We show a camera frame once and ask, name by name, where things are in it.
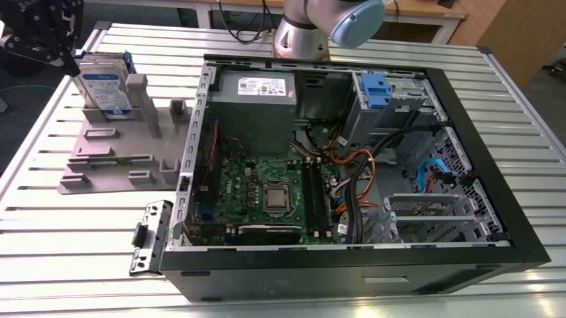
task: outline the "wooden cabinet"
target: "wooden cabinet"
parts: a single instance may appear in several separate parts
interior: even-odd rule
[[[449,44],[488,46],[522,86],[566,42],[565,0],[460,0],[469,18]]]

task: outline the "red wire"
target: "red wire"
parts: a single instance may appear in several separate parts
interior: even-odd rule
[[[205,186],[206,181],[209,179],[209,175],[211,173],[211,165],[213,165],[213,160],[214,160],[214,151],[217,150],[218,140],[219,140],[219,121],[217,121],[214,123],[214,144],[213,144],[211,156],[209,157],[209,163],[206,165],[205,179],[203,179],[203,183],[201,184],[201,186]]]

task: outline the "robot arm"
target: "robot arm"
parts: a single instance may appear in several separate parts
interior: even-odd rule
[[[83,0],[2,0],[0,19],[14,34],[0,40],[8,53],[54,64],[78,76],[75,42],[83,24]]]
[[[329,59],[329,38],[356,48],[384,23],[382,0],[286,0],[275,34],[275,55],[302,60]]]
[[[0,0],[0,19],[14,30],[0,46],[78,76],[74,51],[83,7],[85,0]],[[376,34],[384,18],[382,0],[287,0],[274,54],[281,58],[328,60],[329,37],[341,47],[354,48]]]

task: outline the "open computer tower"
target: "open computer tower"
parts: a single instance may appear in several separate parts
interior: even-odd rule
[[[191,301],[450,293],[550,261],[442,70],[229,56],[134,245]]]

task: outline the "blue hard drive label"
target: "blue hard drive label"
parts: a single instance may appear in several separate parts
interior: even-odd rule
[[[117,81],[118,75],[114,74],[85,74],[83,78],[90,81]]]
[[[133,112],[125,85],[117,74],[83,74],[83,83],[91,99],[110,119],[123,119]]]

